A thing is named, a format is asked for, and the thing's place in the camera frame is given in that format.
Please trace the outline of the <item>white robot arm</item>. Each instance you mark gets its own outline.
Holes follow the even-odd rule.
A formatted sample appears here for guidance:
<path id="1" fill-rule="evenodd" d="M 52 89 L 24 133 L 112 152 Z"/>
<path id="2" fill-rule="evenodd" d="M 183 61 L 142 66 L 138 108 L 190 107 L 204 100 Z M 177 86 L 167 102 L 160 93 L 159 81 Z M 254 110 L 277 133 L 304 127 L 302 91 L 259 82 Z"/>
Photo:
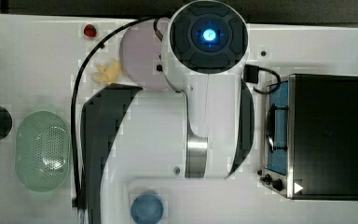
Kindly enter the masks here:
<path id="1" fill-rule="evenodd" d="M 173 14 L 158 45 L 161 89 L 110 84 L 83 106 L 88 224 L 157 223 L 162 200 L 151 190 L 132 195 L 132 181 L 228 178 L 252 147 L 242 16 L 196 0 Z"/>

